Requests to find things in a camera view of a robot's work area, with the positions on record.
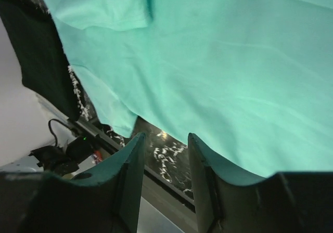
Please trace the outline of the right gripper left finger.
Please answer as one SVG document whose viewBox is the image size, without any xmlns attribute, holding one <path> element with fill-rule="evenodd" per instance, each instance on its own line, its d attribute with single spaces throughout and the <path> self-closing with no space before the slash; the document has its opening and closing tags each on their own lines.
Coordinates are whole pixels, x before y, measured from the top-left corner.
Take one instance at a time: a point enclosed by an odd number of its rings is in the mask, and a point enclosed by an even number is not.
<svg viewBox="0 0 333 233">
<path fill-rule="evenodd" d="M 145 168 L 144 133 L 76 175 L 79 205 L 73 232 L 136 232 Z"/>
</svg>

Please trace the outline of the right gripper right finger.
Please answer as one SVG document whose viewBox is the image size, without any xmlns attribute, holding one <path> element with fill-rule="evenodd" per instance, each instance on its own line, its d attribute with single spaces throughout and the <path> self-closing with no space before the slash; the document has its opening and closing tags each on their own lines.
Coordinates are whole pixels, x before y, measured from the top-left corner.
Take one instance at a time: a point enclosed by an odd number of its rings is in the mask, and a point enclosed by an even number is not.
<svg viewBox="0 0 333 233">
<path fill-rule="evenodd" d="M 199 232 L 275 232 L 261 189 L 274 176 L 251 173 L 217 154 L 196 134 L 188 155 Z"/>
</svg>

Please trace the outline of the turquoise t shirt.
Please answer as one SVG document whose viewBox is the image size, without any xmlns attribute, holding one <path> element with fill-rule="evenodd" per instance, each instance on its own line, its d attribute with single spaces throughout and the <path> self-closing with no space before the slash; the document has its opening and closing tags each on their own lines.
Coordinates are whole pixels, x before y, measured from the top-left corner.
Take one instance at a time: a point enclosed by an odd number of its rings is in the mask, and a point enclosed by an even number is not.
<svg viewBox="0 0 333 233">
<path fill-rule="evenodd" d="M 332 0 L 43 0 L 100 121 L 242 168 L 332 170 Z"/>
</svg>

